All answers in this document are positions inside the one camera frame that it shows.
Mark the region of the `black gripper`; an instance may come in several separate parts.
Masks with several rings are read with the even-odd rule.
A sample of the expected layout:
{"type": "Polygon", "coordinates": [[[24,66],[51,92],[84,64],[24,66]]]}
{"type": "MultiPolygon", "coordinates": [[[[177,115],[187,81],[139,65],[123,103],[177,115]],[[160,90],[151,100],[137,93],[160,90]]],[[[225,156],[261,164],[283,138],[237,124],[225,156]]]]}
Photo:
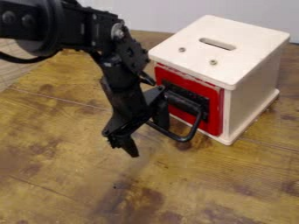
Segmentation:
{"type": "Polygon", "coordinates": [[[168,101],[164,88],[153,87],[145,92],[140,84],[145,82],[139,72],[132,72],[116,54],[103,57],[91,54],[97,63],[103,77],[100,86],[112,107],[112,116],[103,129],[112,148],[120,148],[132,157],[139,157],[136,143],[131,137],[139,127],[152,118],[151,125],[157,130],[169,129],[168,101]]]}

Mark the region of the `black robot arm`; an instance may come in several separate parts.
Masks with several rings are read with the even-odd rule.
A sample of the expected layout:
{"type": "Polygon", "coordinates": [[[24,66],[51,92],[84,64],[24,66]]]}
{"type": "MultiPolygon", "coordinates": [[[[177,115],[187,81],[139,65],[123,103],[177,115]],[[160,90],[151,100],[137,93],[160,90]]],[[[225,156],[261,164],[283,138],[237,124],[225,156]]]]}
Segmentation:
{"type": "Polygon", "coordinates": [[[132,38],[124,20],[77,0],[0,0],[0,39],[15,40],[32,55],[23,59],[0,52],[0,60],[11,63],[41,62],[64,49],[91,56],[112,107],[103,136],[136,158],[132,133],[149,120],[167,127],[169,119],[159,114],[167,110],[164,87],[145,73],[148,51],[132,38]]]}

